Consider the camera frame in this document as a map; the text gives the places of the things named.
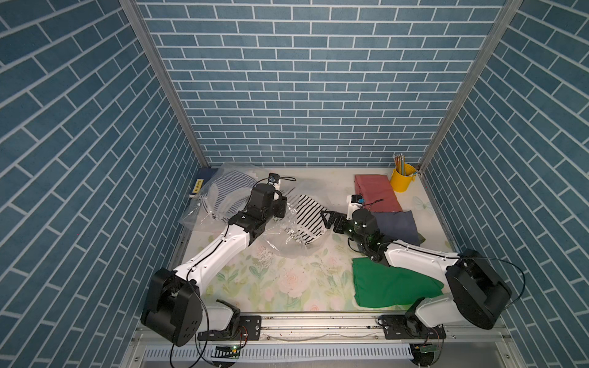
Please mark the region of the bright green garment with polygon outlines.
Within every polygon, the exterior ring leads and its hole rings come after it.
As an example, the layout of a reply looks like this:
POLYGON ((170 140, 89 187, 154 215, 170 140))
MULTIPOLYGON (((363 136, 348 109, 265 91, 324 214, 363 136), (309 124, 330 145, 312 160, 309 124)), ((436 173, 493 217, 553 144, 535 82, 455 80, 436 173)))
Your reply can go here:
POLYGON ((352 260, 355 301, 362 308, 412 305, 418 299, 438 297, 444 284, 405 268, 387 267, 368 258, 352 260))

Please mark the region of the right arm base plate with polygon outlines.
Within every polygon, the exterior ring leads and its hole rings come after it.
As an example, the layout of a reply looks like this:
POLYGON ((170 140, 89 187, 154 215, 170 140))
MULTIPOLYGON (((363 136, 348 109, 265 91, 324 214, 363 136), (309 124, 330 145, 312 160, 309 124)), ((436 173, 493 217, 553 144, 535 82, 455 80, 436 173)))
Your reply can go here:
POLYGON ((443 340, 446 331, 443 327, 428 328, 415 318, 401 314, 383 314, 377 318, 377 324, 383 328, 387 340, 443 340))

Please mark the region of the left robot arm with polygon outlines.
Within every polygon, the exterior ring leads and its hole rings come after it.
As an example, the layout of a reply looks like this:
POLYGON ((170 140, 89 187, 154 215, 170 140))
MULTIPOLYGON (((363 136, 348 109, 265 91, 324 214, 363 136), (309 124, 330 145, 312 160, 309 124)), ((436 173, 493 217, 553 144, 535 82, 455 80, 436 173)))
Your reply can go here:
POLYGON ((240 319, 239 308, 218 300, 203 301, 209 284, 223 268, 246 250, 269 221, 285 217, 287 198, 280 192, 282 178, 270 174, 257 182, 245 208, 232 216, 225 230, 199 254, 169 270, 161 268, 150 280, 141 323, 177 347, 193 338, 233 338, 240 319))

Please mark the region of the clear vacuum bag with valve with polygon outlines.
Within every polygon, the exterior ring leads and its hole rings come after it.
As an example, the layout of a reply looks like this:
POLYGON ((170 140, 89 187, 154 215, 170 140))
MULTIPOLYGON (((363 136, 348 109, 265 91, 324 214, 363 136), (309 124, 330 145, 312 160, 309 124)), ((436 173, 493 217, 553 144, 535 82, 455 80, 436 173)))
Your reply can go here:
POLYGON ((286 199, 285 217, 271 220, 257 242, 282 257, 308 257, 327 237, 321 213, 345 212, 348 191, 334 181, 294 176, 281 179, 279 191, 286 199))

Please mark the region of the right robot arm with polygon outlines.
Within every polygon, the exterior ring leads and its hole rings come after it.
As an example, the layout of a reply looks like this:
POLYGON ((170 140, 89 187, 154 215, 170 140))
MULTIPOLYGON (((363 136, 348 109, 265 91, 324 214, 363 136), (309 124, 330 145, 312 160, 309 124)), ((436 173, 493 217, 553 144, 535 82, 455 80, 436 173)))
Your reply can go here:
POLYGON ((494 328, 512 297, 489 259, 472 249, 462 253, 434 251, 385 236, 377 219, 367 209, 351 215, 323 210, 326 228, 355 242, 358 251, 383 266, 415 271, 442 282, 449 292, 437 297, 419 297, 402 319, 406 332, 419 337, 426 328, 468 321, 483 330, 494 328))

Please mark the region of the yellow pencil cup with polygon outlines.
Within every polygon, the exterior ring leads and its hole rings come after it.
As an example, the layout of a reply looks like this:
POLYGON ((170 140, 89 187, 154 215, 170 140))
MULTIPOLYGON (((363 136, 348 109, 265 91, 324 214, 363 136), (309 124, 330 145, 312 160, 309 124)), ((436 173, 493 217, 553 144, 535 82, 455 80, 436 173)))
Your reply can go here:
POLYGON ((393 171, 390 184, 397 193, 404 193, 410 184, 417 178, 417 170, 410 164, 399 165, 393 171))

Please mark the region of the aluminium rail frame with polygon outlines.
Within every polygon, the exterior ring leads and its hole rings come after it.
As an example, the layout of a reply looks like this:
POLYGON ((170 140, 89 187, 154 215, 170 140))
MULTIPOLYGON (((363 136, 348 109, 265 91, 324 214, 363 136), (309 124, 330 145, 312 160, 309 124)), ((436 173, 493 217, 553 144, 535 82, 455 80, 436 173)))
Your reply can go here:
POLYGON ((403 313, 244 314, 231 340, 210 335, 183 347, 138 328, 123 367, 523 367, 502 322, 482 330, 466 322, 405 327, 403 313))

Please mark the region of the grey blue garment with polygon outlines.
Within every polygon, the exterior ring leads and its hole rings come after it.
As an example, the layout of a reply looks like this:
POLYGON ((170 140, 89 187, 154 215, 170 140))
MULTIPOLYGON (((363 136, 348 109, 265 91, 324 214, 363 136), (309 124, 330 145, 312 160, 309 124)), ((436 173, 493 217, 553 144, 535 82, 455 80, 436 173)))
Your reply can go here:
POLYGON ((397 213, 374 213, 377 225, 385 236, 417 245, 417 225, 411 211, 397 213))

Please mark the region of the dark blue book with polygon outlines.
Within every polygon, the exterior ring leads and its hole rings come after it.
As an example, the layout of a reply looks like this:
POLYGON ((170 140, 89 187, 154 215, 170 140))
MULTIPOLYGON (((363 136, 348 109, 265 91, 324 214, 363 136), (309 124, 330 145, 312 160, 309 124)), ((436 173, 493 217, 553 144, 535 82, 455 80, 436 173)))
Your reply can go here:
POLYGON ((201 168, 196 174, 196 180, 189 194, 190 199, 207 193, 210 182, 218 172, 218 168, 201 168))

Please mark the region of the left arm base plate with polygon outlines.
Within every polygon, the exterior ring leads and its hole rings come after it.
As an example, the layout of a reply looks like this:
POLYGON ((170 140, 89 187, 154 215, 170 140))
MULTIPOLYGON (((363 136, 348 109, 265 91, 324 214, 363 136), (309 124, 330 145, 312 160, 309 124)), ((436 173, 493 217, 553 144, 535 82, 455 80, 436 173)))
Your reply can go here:
POLYGON ((259 340, 261 326, 261 315, 240 315, 233 318, 224 330, 199 333, 198 341, 259 340))

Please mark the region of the clear bag with striped clothes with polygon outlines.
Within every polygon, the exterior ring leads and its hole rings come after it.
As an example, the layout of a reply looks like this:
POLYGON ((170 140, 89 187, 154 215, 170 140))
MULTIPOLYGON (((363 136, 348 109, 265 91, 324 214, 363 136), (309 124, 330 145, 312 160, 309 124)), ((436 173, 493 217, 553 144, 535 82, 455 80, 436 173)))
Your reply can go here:
POLYGON ((224 163, 218 169, 207 193, 190 199, 179 218, 185 228, 225 225, 245 207, 256 182, 268 173, 248 163, 224 163))

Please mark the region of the red garment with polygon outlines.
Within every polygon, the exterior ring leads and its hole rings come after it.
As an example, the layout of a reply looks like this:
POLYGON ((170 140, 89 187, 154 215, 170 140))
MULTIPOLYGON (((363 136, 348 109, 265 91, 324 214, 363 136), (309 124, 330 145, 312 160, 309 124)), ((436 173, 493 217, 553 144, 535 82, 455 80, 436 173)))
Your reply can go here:
POLYGON ((355 193, 365 201, 364 207, 373 213, 398 213, 403 209, 385 175, 355 175, 355 193))

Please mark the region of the coloured pencils bundle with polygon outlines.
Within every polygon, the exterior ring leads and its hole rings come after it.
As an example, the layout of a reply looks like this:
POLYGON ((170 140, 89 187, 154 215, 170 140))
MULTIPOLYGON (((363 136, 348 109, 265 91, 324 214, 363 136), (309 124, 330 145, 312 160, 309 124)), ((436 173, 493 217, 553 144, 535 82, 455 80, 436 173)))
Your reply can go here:
POLYGON ((401 176, 405 176, 405 156, 403 155, 403 153, 396 154, 394 156, 394 162, 396 172, 399 173, 401 176))

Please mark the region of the striped black white garment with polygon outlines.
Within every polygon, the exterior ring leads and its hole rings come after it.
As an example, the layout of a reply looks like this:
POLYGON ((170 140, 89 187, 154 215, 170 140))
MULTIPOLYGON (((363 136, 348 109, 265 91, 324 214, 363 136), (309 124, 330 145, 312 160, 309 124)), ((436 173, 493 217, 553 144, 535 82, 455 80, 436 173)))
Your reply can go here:
POLYGON ((311 245, 327 231, 321 220, 321 211, 325 210, 323 205, 310 196, 298 195, 292 202, 288 202, 285 225, 282 228, 297 243, 311 245))

